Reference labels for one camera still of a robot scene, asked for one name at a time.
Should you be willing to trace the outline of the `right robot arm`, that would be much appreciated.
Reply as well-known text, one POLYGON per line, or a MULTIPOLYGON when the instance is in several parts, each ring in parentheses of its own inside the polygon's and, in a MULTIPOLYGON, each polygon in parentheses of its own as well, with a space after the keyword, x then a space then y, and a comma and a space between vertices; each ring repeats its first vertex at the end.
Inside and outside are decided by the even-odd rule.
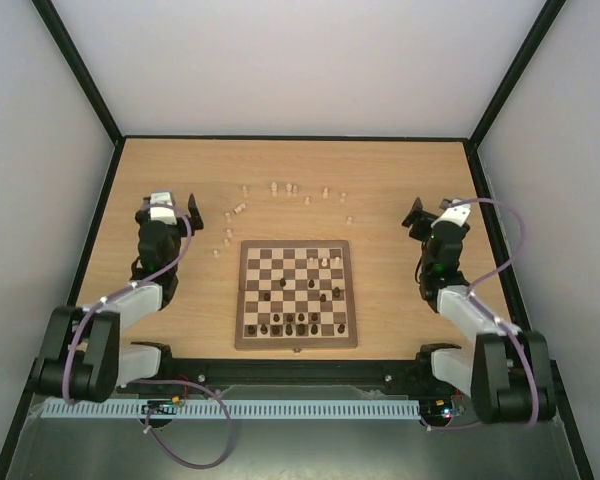
POLYGON ((557 409, 548 345, 541 333, 497 315, 461 272, 471 205, 445 199, 436 215, 416 199, 402 222, 421 245, 415 270, 421 298, 473 346, 470 352, 453 344, 423 346, 425 361, 416 367, 416 379, 430 392, 455 387, 471 400, 483 424, 533 426, 552 419, 557 409))

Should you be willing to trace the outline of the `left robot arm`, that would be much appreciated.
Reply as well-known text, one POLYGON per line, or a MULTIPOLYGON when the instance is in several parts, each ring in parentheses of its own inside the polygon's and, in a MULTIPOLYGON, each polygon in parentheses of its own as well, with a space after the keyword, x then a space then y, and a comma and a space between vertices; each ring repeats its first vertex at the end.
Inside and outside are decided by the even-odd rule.
POLYGON ((124 347, 121 335, 172 301, 179 263, 204 221, 194 197, 180 209, 171 191, 144 198, 135 221, 137 257, 129 282, 92 304, 59 306, 51 313, 28 380, 34 393, 68 404, 103 402, 117 388, 163 370, 168 346, 140 342, 124 347))

